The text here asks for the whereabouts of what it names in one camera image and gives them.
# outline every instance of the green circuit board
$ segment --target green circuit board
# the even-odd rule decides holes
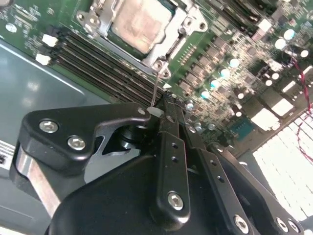
[[[196,0],[196,3],[208,23],[208,30],[205,33],[194,32],[188,38],[178,54],[170,61],[171,78],[162,80],[159,86],[162,88],[167,84],[170,86],[168,90],[173,91],[174,94],[183,99],[193,100],[196,108],[191,114],[202,123],[204,138],[214,139],[227,128],[225,121],[229,124],[233,118],[230,104],[236,101],[232,92],[234,87],[244,87],[248,91],[246,97],[240,101],[241,103],[249,100],[251,95],[262,94],[266,90],[266,85],[253,76],[251,70],[258,66],[260,60],[268,61],[279,56],[281,50],[274,47],[273,41],[282,37],[282,32],[293,29],[296,36],[288,43],[296,43],[304,48],[311,47],[313,1],[277,2],[276,4],[283,11],[286,22],[274,22],[266,35],[266,40],[253,40],[250,36],[239,32],[232,23],[213,10],[207,0]],[[106,54],[123,62],[123,58],[111,52],[101,43],[89,39],[87,33],[77,22],[77,11],[88,11],[90,4],[90,0],[15,0],[11,7],[0,11],[0,37],[26,54],[35,57],[38,49],[42,46],[42,36],[46,27],[48,25],[65,26],[101,48]],[[216,39],[220,39],[224,43],[219,45],[221,48],[214,44]],[[209,48],[215,48],[218,53],[210,55],[209,53],[212,52],[208,52]],[[204,73],[198,76],[196,84],[190,84],[186,77],[192,73],[191,70],[195,65],[200,65],[199,59],[203,55],[210,59],[210,65],[202,68]],[[235,57],[240,61],[237,68],[229,68],[227,59],[230,57]],[[66,69],[58,65],[52,67],[99,96],[112,102],[116,101],[96,86]],[[221,77],[219,74],[221,67],[230,70],[229,78]],[[130,69],[154,83],[154,76],[142,74],[139,69],[132,66]],[[219,90],[212,87],[212,80],[217,80],[224,89]],[[182,86],[184,81],[187,81],[188,87]],[[199,91],[203,88],[209,90],[209,99],[201,98]],[[216,126],[214,133],[207,129],[211,123]]]

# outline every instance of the red wire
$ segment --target red wire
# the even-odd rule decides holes
[[[302,86],[303,86],[303,93],[304,93],[304,97],[308,103],[308,111],[307,111],[307,115],[305,116],[305,118],[302,120],[301,124],[299,125],[299,129],[298,129],[298,132],[297,132],[297,137],[298,137],[298,145],[299,145],[299,149],[300,149],[300,152],[309,160],[313,163],[313,158],[310,157],[306,151],[302,148],[302,145],[301,145],[301,138],[300,138],[300,131],[302,130],[301,129],[301,126],[305,123],[305,121],[312,116],[312,105],[311,105],[311,102],[310,102],[310,95],[309,95],[309,89],[306,85],[306,78],[305,78],[305,74],[303,73],[303,71],[300,69],[298,63],[296,60],[295,61],[295,67],[297,68],[297,70],[300,71],[300,76],[301,76],[301,83],[302,83]]]

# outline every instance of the bolt hole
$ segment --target bolt hole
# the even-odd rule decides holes
[[[80,20],[80,21],[83,21],[85,19],[85,17],[82,15],[82,14],[79,14],[77,16],[77,18]]]
[[[178,146],[175,143],[172,143],[172,147],[175,148],[175,149],[178,149]]]
[[[245,227],[246,227],[246,225],[245,225],[243,222],[239,222],[239,224],[240,224],[240,226],[241,226],[242,228],[245,228]]]
[[[221,183],[225,183],[225,180],[221,176],[218,176],[217,178]]]
[[[175,162],[175,163],[178,163],[177,157],[172,156],[172,161]]]
[[[211,162],[211,164],[212,164],[213,166],[217,166],[217,164],[216,164],[215,161],[211,160],[210,162]]]
[[[205,23],[200,24],[200,29],[205,29]]]

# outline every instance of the chip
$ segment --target chip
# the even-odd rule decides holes
[[[284,26],[285,24],[288,23],[288,18],[286,16],[281,16],[279,19],[278,19],[278,24],[280,26]]]
[[[218,109],[218,110],[215,111],[216,115],[222,115],[223,113],[224,113],[223,109]]]
[[[219,53],[217,50],[215,50],[213,47],[210,47],[207,51],[206,51],[206,53],[209,55],[209,56],[211,56],[212,58],[214,58],[216,55],[217,55],[217,53]]]
[[[188,91],[190,88],[190,86],[183,81],[180,83],[179,87],[182,88],[184,91]]]
[[[223,39],[221,38],[216,38],[213,44],[216,45],[218,48],[223,48],[226,45],[226,42],[223,41]]]
[[[147,54],[165,37],[171,17],[171,12],[157,0],[127,0],[118,11],[112,32]]]
[[[198,76],[205,74],[205,70],[201,68],[199,65],[194,65],[192,68],[192,72],[194,72]]]
[[[211,64],[211,61],[207,57],[202,55],[199,59],[199,63],[206,67],[206,66],[209,66]]]
[[[226,89],[225,87],[223,87],[223,86],[220,86],[220,87],[217,89],[217,91],[218,91],[219,93],[221,93],[221,94],[224,94],[224,93],[227,92],[227,89]]]
[[[224,57],[224,55],[222,55],[222,54],[218,54],[218,55],[216,56],[216,58],[217,58],[218,60],[222,60],[223,57]]]
[[[248,50],[247,50],[247,53],[251,56],[254,56],[256,54],[256,48],[255,47],[250,47]]]
[[[191,73],[189,73],[187,76],[186,76],[186,80],[191,82],[191,83],[194,83],[196,80],[197,80],[197,77],[195,77],[194,75],[192,75]]]

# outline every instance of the black metal plate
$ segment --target black metal plate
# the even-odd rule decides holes
[[[49,235],[213,235],[207,184],[188,172],[191,217],[177,232],[166,232],[151,218],[151,156],[137,157],[66,198],[52,219]]]

